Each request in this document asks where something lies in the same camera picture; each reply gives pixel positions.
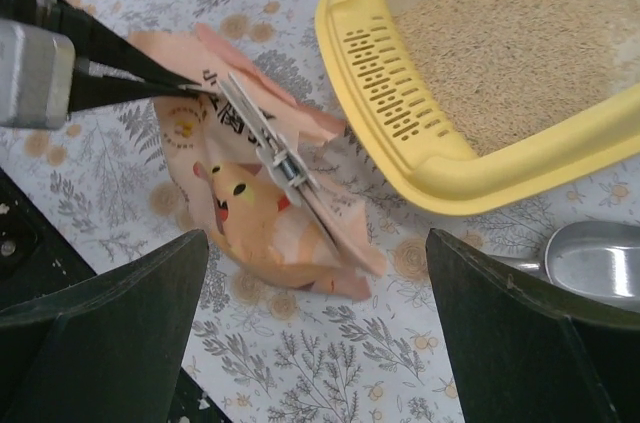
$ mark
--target brown granules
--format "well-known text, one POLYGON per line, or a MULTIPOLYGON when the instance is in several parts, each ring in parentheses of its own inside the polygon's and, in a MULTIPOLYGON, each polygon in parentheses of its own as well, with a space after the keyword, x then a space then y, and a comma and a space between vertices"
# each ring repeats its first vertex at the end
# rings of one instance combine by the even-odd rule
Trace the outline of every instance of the brown granules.
POLYGON ((423 0, 396 25, 440 108, 480 155, 640 80, 637 0, 423 0))

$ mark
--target cartoon ear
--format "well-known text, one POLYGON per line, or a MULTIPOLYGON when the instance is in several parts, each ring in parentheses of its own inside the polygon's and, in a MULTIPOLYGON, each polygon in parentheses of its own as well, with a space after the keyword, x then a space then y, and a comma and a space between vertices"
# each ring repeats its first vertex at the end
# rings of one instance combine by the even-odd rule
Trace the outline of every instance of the cartoon ear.
POLYGON ((239 163, 238 166, 244 171, 251 173, 253 176, 260 173, 260 170, 262 169, 262 164, 260 163, 239 163))
POLYGON ((205 170, 204 165, 199 161, 196 161, 193 164, 193 174, 196 175, 198 178, 202 178, 203 180, 206 180, 206 181, 209 180, 207 178, 207 170, 205 170))

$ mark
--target scoop handle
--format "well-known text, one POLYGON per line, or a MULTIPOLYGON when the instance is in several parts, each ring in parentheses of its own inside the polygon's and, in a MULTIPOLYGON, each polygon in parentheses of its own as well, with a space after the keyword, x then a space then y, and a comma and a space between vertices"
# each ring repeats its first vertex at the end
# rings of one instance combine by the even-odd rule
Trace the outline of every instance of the scoop handle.
POLYGON ((527 259, 527 258, 512 258, 510 256, 496 256, 489 255, 494 260, 498 260, 500 263, 504 263, 511 268, 528 273, 532 276, 540 278, 545 281, 549 281, 544 266, 540 260, 527 259))

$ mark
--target yellow plastic tray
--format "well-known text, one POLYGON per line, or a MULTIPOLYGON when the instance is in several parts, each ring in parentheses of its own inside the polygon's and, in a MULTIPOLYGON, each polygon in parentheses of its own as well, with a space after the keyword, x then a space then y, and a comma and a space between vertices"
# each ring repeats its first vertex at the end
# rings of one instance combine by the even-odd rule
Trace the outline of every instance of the yellow plastic tray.
POLYGON ((419 0, 320 0, 333 88, 377 167, 407 200, 445 215, 489 211, 640 152, 640 85, 482 158, 438 108, 392 15, 419 0))

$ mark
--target floral pattern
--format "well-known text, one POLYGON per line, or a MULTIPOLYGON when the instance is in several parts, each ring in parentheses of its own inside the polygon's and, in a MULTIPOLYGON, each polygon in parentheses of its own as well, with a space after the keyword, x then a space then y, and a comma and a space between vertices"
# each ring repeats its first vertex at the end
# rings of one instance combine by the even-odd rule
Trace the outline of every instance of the floral pattern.
MULTIPOLYGON (((123 35, 203 21, 300 100, 340 112, 313 29, 317 0, 70 2, 123 35)), ((462 423, 427 271, 429 228, 487 253, 531 257, 573 221, 640 224, 640 157, 471 218, 408 205, 352 132, 304 157, 366 199, 369 238, 392 265, 371 282, 370 300, 351 304, 270 288, 211 246, 184 366, 238 423, 462 423)), ((0 164, 98 272, 193 225, 148 102, 75 115, 59 132, 2 130, 0 164)))

